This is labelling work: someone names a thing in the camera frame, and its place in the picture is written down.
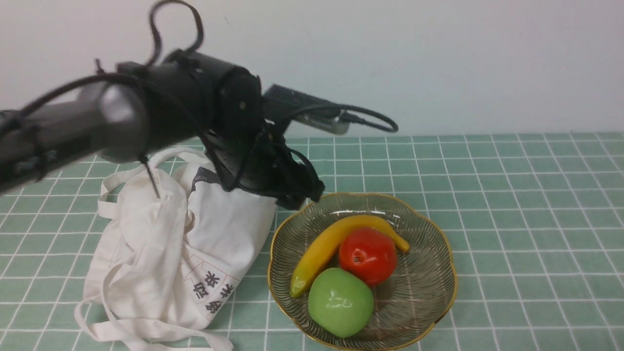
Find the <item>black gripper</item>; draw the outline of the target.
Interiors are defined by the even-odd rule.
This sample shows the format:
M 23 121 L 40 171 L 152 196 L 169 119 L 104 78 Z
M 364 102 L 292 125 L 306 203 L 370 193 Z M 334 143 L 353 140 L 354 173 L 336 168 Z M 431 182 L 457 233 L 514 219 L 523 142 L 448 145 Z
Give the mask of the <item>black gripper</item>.
M 274 198 L 279 207 L 294 211 L 308 199 L 318 202 L 325 191 L 312 163 L 289 148 L 281 134 L 263 131 L 240 139 L 208 130 L 205 137 L 205 155 L 214 167 L 209 179 L 228 193 L 241 190 Z

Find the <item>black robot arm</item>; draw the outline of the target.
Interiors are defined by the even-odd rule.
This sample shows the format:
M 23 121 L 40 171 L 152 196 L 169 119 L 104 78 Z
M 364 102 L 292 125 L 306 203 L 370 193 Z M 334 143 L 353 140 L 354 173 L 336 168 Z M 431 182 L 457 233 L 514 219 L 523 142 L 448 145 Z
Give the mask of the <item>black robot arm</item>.
M 1 192 L 98 154 L 111 163 L 147 156 L 197 137 L 214 170 L 209 180 L 276 198 L 295 210 L 325 185 L 306 158 L 265 119 L 259 77 L 203 54 L 176 53 L 158 66 L 134 62 L 58 87 L 1 113 Z

